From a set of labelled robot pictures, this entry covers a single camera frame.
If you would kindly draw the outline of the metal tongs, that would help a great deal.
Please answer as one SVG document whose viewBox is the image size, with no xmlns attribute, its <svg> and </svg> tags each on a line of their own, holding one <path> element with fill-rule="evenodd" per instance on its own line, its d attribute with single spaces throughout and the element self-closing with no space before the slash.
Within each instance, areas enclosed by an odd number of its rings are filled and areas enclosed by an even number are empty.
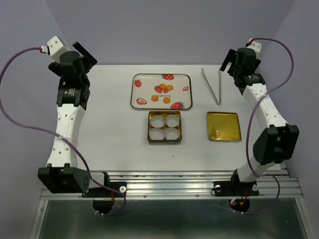
<svg viewBox="0 0 319 239">
<path fill-rule="evenodd" d="M 218 69 L 214 75 L 206 75 L 205 69 L 201 68 L 201 76 L 206 83 L 206 86 L 215 101 L 217 106 L 220 106 L 222 103 L 222 85 L 221 85 L 221 71 Z"/>
</svg>

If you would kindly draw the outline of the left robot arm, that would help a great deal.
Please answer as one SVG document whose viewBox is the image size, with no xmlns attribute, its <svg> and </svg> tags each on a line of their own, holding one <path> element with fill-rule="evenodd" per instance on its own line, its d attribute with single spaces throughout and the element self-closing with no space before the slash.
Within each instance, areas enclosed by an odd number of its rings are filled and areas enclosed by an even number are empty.
<svg viewBox="0 0 319 239">
<path fill-rule="evenodd" d="M 81 193 L 89 189 L 87 170 L 78 168 L 77 144 L 80 125 L 90 96 L 87 76 L 97 60 L 79 43 L 74 50 L 63 50 L 49 65 L 60 77 L 57 92 L 57 127 L 53 148 L 38 178 L 51 193 Z"/>
</svg>

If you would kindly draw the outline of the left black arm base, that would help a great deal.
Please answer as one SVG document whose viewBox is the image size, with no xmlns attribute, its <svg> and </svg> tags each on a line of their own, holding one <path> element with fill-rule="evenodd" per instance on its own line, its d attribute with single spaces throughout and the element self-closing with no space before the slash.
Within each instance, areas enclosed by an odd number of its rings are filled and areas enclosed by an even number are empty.
<svg viewBox="0 0 319 239">
<path fill-rule="evenodd" d="M 82 197 L 93 200 L 95 215 L 118 215 L 126 205 L 127 182 L 111 180 L 107 172 L 94 172 L 92 176 L 93 181 L 90 181 L 88 191 L 82 193 Z"/>
</svg>

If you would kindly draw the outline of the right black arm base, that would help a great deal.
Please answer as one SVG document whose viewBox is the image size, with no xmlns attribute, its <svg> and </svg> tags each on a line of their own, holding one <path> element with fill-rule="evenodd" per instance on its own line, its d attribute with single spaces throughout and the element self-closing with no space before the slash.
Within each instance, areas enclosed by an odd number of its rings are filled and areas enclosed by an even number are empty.
<svg viewBox="0 0 319 239">
<path fill-rule="evenodd" d="M 228 203 L 232 210 L 246 213 L 250 208 L 249 197 L 259 196 L 259 190 L 256 181 L 215 181 L 211 194 L 216 197 L 229 197 Z"/>
</svg>

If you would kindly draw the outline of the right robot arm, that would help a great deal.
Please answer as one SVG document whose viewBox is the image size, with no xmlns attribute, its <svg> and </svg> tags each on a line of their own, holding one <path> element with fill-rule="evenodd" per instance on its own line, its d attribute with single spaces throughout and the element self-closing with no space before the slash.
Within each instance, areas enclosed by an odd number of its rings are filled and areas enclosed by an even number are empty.
<svg viewBox="0 0 319 239">
<path fill-rule="evenodd" d="M 231 177 L 229 189 L 234 194 L 251 188 L 270 167 L 291 159 L 299 137 L 299 128 L 281 116 L 268 95 L 264 78 L 256 73 L 260 62 L 253 48 L 242 47 L 230 49 L 220 67 L 220 71 L 229 67 L 227 73 L 252 107 L 250 119 L 257 119 L 262 130 L 253 144 L 252 155 Z"/>
</svg>

